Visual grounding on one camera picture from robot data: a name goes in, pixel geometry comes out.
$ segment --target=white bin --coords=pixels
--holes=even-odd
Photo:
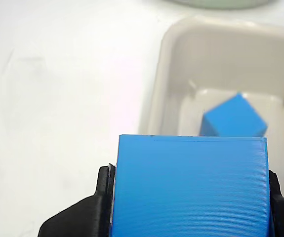
[[[268,124],[269,168],[284,195],[284,29],[194,17],[165,34],[147,134],[199,133],[203,112],[242,92]]]

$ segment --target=blue cube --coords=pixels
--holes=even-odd
[[[122,135],[111,237],[267,237],[264,137]]]
[[[203,115],[200,136],[262,137],[266,122],[238,93]]]

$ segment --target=blue block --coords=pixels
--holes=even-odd
[[[267,237],[266,138],[120,136],[112,237]]]
[[[200,136],[262,137],[267,125],[241,94],[203,115]]]

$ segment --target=white surface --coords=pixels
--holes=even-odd
[[[93,194],[118,135],[137,133],[147,115],[164,32],[193,14],[284,26],[284,1],[226,12],[162,0],[0,0],[0,237],[37,236]]]
[[[196,16],[165,34],[148,134],[197,136],[202,115],[242,92],[267,122],[284,195],[284,28]]]

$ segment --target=white table surface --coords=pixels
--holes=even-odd
[[[168,27],[203,14],[284,26],[284,1],[209,11],[163,0],[0,0],[0,237],[93,194],[139,131]]]

